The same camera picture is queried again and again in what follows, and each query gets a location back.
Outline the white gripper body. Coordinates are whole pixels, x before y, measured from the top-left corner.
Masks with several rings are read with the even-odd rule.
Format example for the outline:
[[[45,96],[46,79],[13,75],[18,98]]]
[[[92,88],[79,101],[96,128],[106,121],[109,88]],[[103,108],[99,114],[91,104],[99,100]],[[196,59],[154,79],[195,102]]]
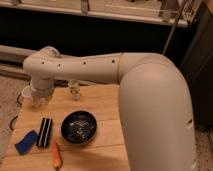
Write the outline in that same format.
[[[46,90],[39,90],[34,87],[30,87],[31,93],[31,101],[33,107],[42,107],[49,103],[52,99],[52,95],[54,93],[54,89],[46,89]]]

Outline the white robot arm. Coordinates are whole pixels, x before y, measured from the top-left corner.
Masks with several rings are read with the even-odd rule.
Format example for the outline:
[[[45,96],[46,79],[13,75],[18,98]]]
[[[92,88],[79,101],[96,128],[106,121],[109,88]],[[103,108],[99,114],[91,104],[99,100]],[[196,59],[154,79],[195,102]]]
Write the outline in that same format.
[[[198,171],[188,84],[162,54],[124,52],[62,57],[47,46],[23,62],[34,98],[56,79],[117,84],[118,109],[131,171]]]

